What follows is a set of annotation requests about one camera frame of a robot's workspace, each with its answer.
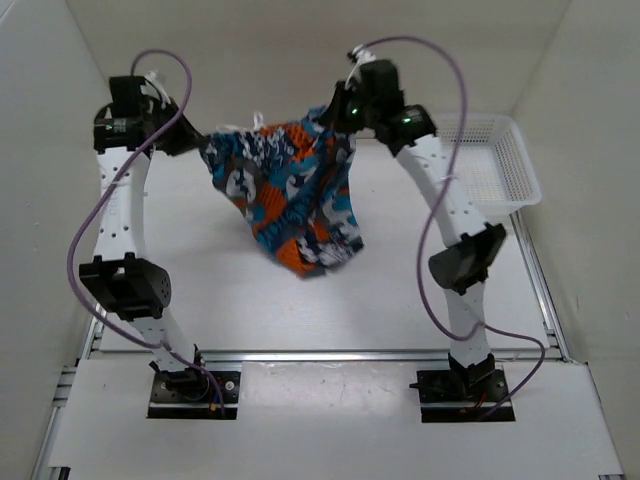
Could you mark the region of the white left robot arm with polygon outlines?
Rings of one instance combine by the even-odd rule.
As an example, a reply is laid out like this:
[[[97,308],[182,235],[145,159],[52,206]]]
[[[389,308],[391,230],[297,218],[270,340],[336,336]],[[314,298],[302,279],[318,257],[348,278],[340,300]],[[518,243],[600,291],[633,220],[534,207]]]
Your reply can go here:
[[[109,80],[110,104],[94,118],[94,149],[101,191],[100,228],[92,260],[79,266],[84,287],[116,327],[142,341],[157,378],[188,400],[206,395],[210,377],[198,348],[183,335],[169,309],[168,272],[148,258],[144,234],[145,183],[155,149],[169,137],[147,139],[177,112],[156,72]]]

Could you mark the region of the colourful patterned shorts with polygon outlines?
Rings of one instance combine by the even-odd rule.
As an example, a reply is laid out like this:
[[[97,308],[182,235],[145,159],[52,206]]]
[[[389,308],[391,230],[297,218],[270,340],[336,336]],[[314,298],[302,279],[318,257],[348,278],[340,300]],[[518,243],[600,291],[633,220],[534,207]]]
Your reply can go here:
[[[218,130],[200,150],[214,188],[242,213],[259,247],[300,277],[338,268],[364,246],[349,185],[356,140],[321,124],[327,111]]]

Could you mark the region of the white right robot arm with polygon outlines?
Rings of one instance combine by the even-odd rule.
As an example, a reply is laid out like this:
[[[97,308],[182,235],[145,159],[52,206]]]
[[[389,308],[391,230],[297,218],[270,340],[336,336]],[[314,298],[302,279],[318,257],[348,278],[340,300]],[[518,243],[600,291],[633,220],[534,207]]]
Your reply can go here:
[[[495,370],[484,294],[489,267],[506,238],[504,226],[490,223],[471,202],[450,170],[430,115],[420,105],[406,104],[393,62],[356,61],[352,73],[337,84],[323,120],[341,133],[371,130],[429,206],[427,224],[438,228],[444,248],[417,266],[427,267],[445,294],[449,324],[441,330],[451,341],[450,390],[460,399],[476,397]]]

